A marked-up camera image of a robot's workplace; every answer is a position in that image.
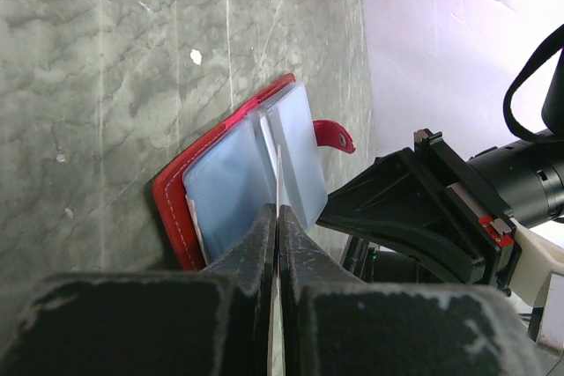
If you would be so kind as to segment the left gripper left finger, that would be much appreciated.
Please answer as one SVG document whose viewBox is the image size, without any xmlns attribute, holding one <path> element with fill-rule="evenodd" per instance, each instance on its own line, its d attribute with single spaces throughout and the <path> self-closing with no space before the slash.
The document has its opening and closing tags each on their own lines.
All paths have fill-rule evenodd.
<svg viewBox="0 0 564 376">
<path fill-rule="evenodd" d="M 267 375 L 277 212 L 201 271 L 68 273 L 41 281 L 4 375 Z"/>
</svg>

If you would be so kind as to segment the red leather card holder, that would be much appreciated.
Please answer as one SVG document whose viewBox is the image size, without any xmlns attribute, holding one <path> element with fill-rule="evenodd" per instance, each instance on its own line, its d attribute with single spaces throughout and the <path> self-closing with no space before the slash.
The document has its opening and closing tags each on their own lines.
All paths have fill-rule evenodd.
<svg viewBox="0 0 564 376">
<path fill-rule="evenodd" d="M 306 230 L 327 203 L 319 150 L 352 154 L 340 123 L 312 118 L 288 73 L 246 100 L 167 164 L 152 196 L 183 270 L 201 270 L 249 230 L 266 203 L 293 208 Z"/>
</svg>

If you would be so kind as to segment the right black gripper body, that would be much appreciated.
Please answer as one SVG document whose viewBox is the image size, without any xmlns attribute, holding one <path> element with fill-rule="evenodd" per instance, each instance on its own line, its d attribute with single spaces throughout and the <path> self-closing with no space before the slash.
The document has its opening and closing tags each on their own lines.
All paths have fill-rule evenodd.
<svg viewBox="0 0 564 376">
<path fill-rule="evenodd" d="M 510 222 L 513 211 L 446 143 L 441 132 L 419 129 L 413 133 L 413 142 L 418 158 L 439 182 L 444 200 L 469 226 L 469 235 L 484 256 L 480 282 L 509 287 L 522 253 L 515 240 L 516 225 Z"/>
</svg>

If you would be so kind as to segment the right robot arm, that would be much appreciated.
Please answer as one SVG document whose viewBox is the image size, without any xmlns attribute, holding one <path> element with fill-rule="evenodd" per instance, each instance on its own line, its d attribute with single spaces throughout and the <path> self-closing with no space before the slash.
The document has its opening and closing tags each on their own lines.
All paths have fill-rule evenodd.
<svg viewBox="0 0 564 376">
<path fill-rule="evenodd" d="M 546 128 L 462 159 L 441 133 L 416 132 L 414 145 L 378 158 L 330 194 L 318 224 L 354 237 L 353 269 L 374 242 L 413 260 L 423 283 L 508 287 L 522 248 L 519 225 L 563 216 L 563 69 L 543 105 Z"/>
</svg>

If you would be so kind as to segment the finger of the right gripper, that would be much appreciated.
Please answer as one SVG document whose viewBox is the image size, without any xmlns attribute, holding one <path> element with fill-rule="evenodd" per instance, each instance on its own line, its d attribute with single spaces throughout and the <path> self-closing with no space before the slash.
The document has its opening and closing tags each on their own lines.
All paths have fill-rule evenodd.
<svg viewBox="0 0 564 376">
<path fill-rule="evenodd" d="M 411 257 L 445 283 L 473 284 L 483 279 L 485 261 L 473 257 L 436 232 L 392 221 L 365 221 L 360 228 L 344 229 L 351 235 L 342 264 L 351 271 L 367 257 L 373 242 Z"/>
<path fill-rule="evenodd" d="M 333 191 L 318 218 L 321 226 L 341 232 L 372 232 L 375 224 L 412 226 L 445 233 L 442 185 L 410 148 L 378 158 L 343 187 Z"/>
</svg>

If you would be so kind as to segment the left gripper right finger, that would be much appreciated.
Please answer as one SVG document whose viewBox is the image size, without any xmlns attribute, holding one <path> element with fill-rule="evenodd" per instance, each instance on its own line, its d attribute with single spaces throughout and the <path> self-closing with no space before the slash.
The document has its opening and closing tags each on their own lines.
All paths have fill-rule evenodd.
<svg viewBox="0 0 564 376">
<path fill-rule="evenodd" d="M 540 375 L 509 302 L 459 284 L 368 284 L 278 216 L 288 375 Z"/>
</svg>

